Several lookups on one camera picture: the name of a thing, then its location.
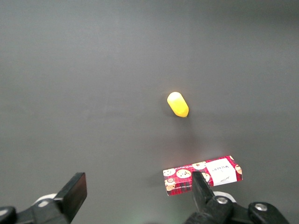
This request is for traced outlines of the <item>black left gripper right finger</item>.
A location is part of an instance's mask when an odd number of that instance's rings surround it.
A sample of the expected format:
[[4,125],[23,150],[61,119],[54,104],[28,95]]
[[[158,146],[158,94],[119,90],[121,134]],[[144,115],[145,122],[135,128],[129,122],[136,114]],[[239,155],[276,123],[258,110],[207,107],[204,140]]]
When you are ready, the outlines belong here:
[[233,213],[233,203],[225,196],[216,196],[201,172],[192,173],[192,195],[197,212],[188,224],[227,224]]

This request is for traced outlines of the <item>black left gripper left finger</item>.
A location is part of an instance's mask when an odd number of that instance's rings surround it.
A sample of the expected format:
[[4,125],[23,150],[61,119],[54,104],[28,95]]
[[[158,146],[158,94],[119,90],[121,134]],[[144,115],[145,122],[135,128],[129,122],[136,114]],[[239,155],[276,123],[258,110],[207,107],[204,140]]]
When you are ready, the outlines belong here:
[[54,201],[71,223],[87,197],[85,173],[76,173],[56,194]]

